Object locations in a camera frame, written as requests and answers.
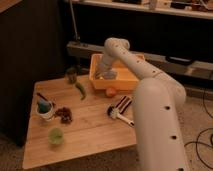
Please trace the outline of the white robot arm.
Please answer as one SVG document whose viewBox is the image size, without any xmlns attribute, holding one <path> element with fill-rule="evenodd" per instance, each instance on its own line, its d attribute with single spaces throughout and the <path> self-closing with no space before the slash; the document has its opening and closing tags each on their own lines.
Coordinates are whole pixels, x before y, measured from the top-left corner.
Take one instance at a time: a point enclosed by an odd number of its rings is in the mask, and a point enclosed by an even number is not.
<svg viewBox="0 0 213 171">
<path fill-rule="evenodd" d="M 186 100 L 186 90 L 129 48 L 126 39 L 106 39 L 95 76 L 104 76 L 119 60 L 139 79 L 133 92 L 133 118 L 141 169 L 190 171 L 177 116 Z"/>
</svg>

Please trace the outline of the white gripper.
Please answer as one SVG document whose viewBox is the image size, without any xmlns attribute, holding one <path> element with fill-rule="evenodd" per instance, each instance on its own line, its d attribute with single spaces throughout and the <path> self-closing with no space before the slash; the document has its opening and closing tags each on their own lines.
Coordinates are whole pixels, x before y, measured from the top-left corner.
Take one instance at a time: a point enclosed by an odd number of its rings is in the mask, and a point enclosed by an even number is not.
<svg viewBox="0 0 213 171">
<path fill-rule="evenodd" d="M 103 55 L 96 65 L 94 77 L 98 79 L 103 72 L 111 70 L 113 62 L 114 59 L 112 57 Z"/>
</svg>

